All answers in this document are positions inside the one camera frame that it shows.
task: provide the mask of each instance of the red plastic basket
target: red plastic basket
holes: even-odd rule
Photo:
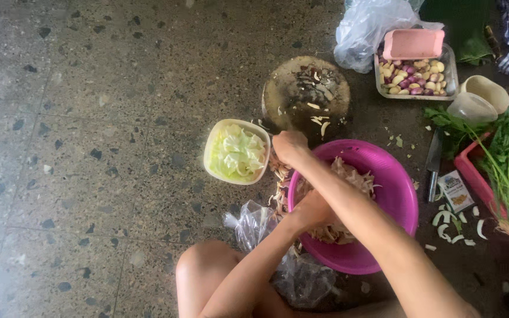
[[[455,157],[455,166],[482,202],[484,202],[488,209],[492,210],[495,207],[494,192],[468,158],[469,154],[477,152],[480,152],[482,155],[484,154],[478,143],[474,142]],[[502,217],[507,217],[508,214],[504,205],[500,205],[500,213]]]

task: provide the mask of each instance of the person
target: person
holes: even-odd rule
[[[298,170],[315,189],[247,255],[219,241],[202,242],[186,250],[176,266],[181,318],[480,316],[456,293],[411,236],[374,201],[312,155],[303,134],[283,131],[273,137],[272,143],[279,160]],[[273,272],[296,238],[335,218],[380,264],[397,302],[312,314],[288,307],[270,285]]]

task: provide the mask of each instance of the hand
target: hand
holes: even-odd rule
[[[315,189],[308,192],[290,215],[296,219],[302,233],[338,220],[335,212]]]
[[[272,138],[274,151],[278,159],[287,165],[294,166],[293,162],[305,153],[311,153],[308,148],[308,139],[299,131],[282,131]]]

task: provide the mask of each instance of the knife handle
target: knife handle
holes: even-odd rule
[[[429,182],[429,197],[428,202],[435,202],[435,190],[437,189],[437,177],[439,173],[437,171],[432,171],[431,181]]]

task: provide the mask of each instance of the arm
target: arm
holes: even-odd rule
[[[371,252],[409,318],[479,316],[418,243],[373,201],[317,159],[301,133],[282,132],[274,136],[273,144],[279,159],[322,193],[343,224]]]
[[[200,317],[250,316],[280,260],[300,234],[332,222],[333,212],[311,191],[217,287]]]

